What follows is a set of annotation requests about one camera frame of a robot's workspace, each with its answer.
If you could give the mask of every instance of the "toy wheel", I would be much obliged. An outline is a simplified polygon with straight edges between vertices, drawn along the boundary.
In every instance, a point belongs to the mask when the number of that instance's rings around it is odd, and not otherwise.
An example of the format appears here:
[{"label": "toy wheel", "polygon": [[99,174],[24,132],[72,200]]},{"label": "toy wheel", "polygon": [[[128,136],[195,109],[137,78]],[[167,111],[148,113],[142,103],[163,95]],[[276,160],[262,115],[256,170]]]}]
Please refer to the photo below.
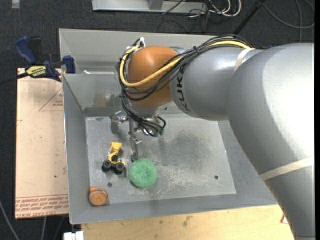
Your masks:
[{"label": "toy wheel", "polygon": [[109,171],[111,168],[111,161],[110,160],[104,160],[103,163],[102,163],[102,171],[103,172],[107,172]]},{"label": "toy wheel", "polygon": [[115,171],[118,174],[121,174],[123,172],[123,170],[125,169],[125,165],[122,162],[119,162],[115,165]]}]

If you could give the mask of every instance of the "gray metal tray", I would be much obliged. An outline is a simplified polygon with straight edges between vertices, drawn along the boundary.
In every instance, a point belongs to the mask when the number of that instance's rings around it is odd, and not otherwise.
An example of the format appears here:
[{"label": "gray metal tray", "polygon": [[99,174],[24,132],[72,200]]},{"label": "gray metal tray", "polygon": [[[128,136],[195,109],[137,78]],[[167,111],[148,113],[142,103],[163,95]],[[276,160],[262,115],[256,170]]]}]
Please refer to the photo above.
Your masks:
[{"label": "gray metal tray", "polygon": [[[128,179],[128,171],[121,175],[102,172],[111,141],[122,142],[121,159],[127,168],[131,165],[128,123],[119,125],[117,134],[111,131],[110,116],[122,111],[119,94],[119,82],[112,73],[63,76],[72,224],[275,203],[234,139],[227,121],[217,123],[189,117],[172,103],[161,114],[167,121],[163,136],[139,135],[142,157],[151,160],[157,169],[158,178],[152,187],[136,188]],[[91,206],[90,186],[105,189],[109,204]]]}]

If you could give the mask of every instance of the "black floor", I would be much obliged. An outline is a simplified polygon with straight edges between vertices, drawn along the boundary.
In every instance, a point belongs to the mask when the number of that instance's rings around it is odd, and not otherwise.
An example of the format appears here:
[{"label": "black floor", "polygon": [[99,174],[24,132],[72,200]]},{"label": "black floor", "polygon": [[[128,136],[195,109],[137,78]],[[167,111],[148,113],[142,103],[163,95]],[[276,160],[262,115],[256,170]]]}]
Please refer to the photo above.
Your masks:
[{"label": "black floor", "polygon": [[[242,0],[242,11],[236,17],[213,16],[213,21],[190,20],[185,15],[141,12],[93,12],[92,0],[20,0],[20,9],[12,8],[12,0],[0,0],[0,81],[14,77],[15,69],[26,65],[16,53],[14,43],[22,36],[40,36],[43,53],[60,58],[58,29],[95,29],[110,31],[187,33],[194,35],[231,34],[256,0]],[[314,21],[314,11],[303,0],[298,0],[302,25]],[[299,8],[295,0],[267,0],[274,14],[292,25],[299,25]],[[251,45],[266,48],[270,45],[312,42],[315,28],[301,31],[276,20],[262,6],[240,32]],[[43,218],[15,220],[13,198],[15,191],[16,102],[15,82],[0,85],[0,200],[21,240],[41,238]],[[61,217],[48,217],[45,238],[52,240]],[[62,221],[60,231],[70,231],[68,218]],[[0,212],[0,239],[15,239]]]}]

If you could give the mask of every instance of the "black cable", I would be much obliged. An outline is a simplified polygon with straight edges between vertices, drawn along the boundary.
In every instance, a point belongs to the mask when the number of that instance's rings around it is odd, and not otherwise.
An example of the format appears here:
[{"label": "black cable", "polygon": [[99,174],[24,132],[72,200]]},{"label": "black cable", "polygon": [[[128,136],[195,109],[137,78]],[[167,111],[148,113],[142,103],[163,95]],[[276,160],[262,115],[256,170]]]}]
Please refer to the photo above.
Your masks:
[{"label": "black cable", "polygon": [[178,1],[173,7],[171,7],[169,10],[165,11],[164,13],[162,13],[162,15],[165,15],[169,12],[171,12],[173,9],[177,8],[178,5],[180,5],[184,0],[180,0]]},{"label": "black cable", "polygon": [[16,80],[18,80],[18,79],[20,79],[20,78],[25,78],[25,77],[27,77],[27,76],[29,76],[29,74],[28,74],[27,72],[18,74],[18,75],[16,75],[16,76],[13,76],[13,77],[10,77],[10,78],[8,78],[8,79],[5,79],[5,80],[0,81],[0,86],[1,86],[1,85],[4,85],[4,84],[7,84],[7,83],[10,83],[10,82],[14,82],[14,81],[16,81]]}]

